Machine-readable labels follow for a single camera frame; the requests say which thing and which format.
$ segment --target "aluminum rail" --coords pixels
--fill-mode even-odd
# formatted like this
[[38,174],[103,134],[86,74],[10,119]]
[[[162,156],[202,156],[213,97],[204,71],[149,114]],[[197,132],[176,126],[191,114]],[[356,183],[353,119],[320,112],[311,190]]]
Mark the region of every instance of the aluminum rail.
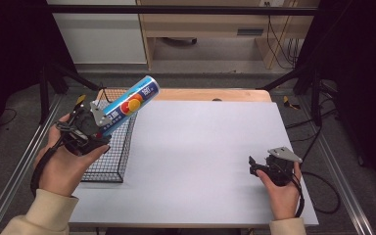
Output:
[[35,131],[29,145],[27,146],[25,152],[23,153],[20,162],[18,163],[14,173],[12,174],[11,178],[9,179],[7,185],[5,186],[4,190],[0,196],[0,222],[2,217],[4,216],[8,206],[11,204],[12,200],[14,199],[17,190],[19,189],[23,179],[25,177],[26,172],[31,166],[31,163],[35,159],[35,155],[38,151],[38,148],[47,133],[47,130],[51,126],[51,123],[57,113],[57,110],[60,107],[61,101],[63,100],[64,95],[56,94],[53,103],[50,107],[50,114],[45,120],[44,123],[40,124]]
[[[300,104],[302,104],[303,110],[308,118],[311,118],[309,111],[309,104],[307,99],[298,97]],[[316,132],[316,126],[311,122],[311,127],[313,132]],[[365,216],[365,213],[362,210],[361,205],[356,198],[353,189],[350,186],[350,183],[347,181],[346,177],[343,174],[338,162],[331,151],[331,148],[328,145],[328,142],[325,139],[325,136],[322,132],[319,134],[319,150],[321,151],[322,156],[328,166],[328,169],[331,173],[331,177],[334,180],[337,190],[339,191],[343,203],[347,208],[348,214],[352,220],[353,226],[356,229],[356,232],[359,235],[373,235],[374,231],[368,221],[368,218]]]

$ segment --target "tabletop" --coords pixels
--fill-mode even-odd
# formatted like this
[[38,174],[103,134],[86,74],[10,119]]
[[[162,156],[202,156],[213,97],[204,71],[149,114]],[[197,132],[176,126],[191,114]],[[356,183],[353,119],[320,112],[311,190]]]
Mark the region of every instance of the tabletop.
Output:
[[[268,196],[250,175],[248,157],[264,165],[267,150],[283,146],[292,149],[277,105],[265,91],[163,89],[138,112],[124,182],[80,183],[70,224],[265,226],[272,219]],[[302,217],[306,225],[316,225],[303,180],[302,185]]]

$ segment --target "person's left hand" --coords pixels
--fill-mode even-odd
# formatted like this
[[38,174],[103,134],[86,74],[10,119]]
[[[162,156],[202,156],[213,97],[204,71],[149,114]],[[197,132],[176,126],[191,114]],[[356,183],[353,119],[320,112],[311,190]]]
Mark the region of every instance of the person's left hand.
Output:
[[[67,121],[70,115],[60,118]],[[47,146],[41,149],[35,159],[33,167],[39,163],[45,152],[53,147],[61,136],[60,130],[55,125],[51,126],[48,134]],[[48,164],[44,167],[39,180],[39,188],[58,195],[70,197],[81,181],[85,171],[98,160],[103,153],[108,151],[109,146],[101,146],[92,152],[77,156],[72,154],[65,146],[57,149]]]

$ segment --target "black curtain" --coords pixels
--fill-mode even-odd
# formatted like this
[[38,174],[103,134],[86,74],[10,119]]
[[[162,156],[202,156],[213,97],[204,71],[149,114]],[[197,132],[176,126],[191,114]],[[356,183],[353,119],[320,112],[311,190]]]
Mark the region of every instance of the black curtain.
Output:
[[[321,3],[337,7],[332,1]],[[314,19],[298,66],[307,62],[322,32],[331,25],[331,19],[326,20]],[[315,66],[321,79],[337,83],[337,106],[361,164],[376,169],[376,2],[353,0],[323,46]],[[310,75],[299,78],[306,84],[310,79]]]
[[[45,0],[31,1],[46,5]],[[33,12],[20,0],[0,0],[0,116],[13,93],[39,83],[39,72],[57,63],[76,72],[51,13]],[[50,79],[65,84],[61,74]]]

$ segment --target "pringles can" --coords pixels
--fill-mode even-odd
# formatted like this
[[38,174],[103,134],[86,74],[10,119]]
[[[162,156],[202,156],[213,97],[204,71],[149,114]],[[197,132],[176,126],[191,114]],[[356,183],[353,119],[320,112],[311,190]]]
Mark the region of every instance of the pringles can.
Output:
[[110,124],[101,127],[103,136],[112,134],[132,115],[148,104],[160,93],[160,86],[149,75],[130,87],[123,95],[114,100],[103,112],[112,120]]

